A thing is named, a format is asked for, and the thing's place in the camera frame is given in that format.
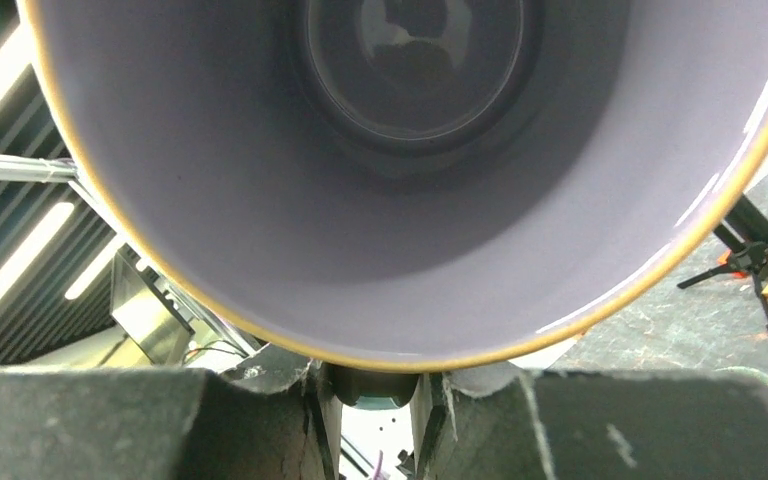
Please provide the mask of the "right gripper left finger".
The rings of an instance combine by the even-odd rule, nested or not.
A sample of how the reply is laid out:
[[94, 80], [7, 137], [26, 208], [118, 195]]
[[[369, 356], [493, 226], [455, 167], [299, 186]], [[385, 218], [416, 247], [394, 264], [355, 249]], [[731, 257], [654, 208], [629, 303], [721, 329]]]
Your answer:
[[334, 479], [341, 406], [318, 361], [0, 368], [0, 479]]

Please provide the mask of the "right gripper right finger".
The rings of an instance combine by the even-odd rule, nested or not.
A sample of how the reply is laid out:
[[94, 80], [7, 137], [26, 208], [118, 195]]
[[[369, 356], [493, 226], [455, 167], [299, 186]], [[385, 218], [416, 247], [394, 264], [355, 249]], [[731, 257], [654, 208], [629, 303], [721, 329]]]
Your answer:
[[768, 376], [427, 374], [411, 404], [419, 479], [768, 479]]

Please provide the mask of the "pale pink mug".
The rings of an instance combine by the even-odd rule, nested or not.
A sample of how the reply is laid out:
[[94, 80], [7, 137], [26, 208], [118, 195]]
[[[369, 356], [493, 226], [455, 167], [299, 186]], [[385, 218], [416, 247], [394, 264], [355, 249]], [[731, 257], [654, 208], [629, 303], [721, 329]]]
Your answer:
[[674, 270], [768, 154], [768, 1], [21, 1], [171, 282], [356, 370], [495, 363]]

